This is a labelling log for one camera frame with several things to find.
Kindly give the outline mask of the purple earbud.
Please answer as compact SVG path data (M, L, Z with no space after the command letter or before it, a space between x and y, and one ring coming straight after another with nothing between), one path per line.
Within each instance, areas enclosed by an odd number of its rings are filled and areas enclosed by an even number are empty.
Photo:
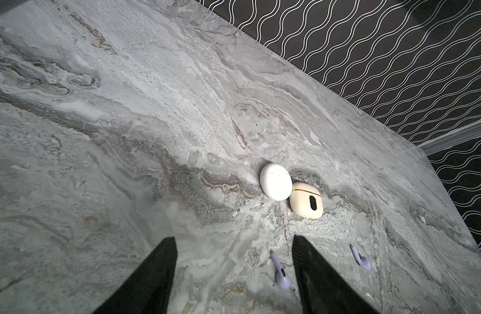
M275 281L277 285L282 289L282 290L289 290L291 288L291 281L286 274L286 271L278 258L277 254L271 250L270 251L270 257L273 261L274 267L275 267Z
M358 265L365 270L371 270L372 268L371 261L366 256L361 255L355 245L350 245L350 248L354 256L354 259L358 263Z

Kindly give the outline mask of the white round earbud case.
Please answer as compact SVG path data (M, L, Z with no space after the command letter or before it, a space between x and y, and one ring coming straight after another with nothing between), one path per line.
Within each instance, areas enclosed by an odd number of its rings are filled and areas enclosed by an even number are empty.
M267 164L260 174L260 185L263 192L275 201L283 201L290 197L292 180L289 172L281 165Z

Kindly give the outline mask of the cream earbud charging case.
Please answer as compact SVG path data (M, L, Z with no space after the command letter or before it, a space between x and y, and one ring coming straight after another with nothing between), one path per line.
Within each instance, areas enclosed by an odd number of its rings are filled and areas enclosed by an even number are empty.
M317 188L306 183L294 183L290 195L291 210L299 217L319 219L324 206Z

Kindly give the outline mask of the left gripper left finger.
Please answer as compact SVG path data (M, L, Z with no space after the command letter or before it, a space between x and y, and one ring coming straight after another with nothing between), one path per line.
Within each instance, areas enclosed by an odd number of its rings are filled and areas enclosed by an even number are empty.
M94 312L166 313L177 257L175 238L164 238L120 288Z

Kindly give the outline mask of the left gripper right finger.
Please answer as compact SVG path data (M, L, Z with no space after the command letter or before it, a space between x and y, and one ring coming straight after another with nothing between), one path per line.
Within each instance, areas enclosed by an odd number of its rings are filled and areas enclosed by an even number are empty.
M294 235L293 265L303 313L377 313L301 235Z

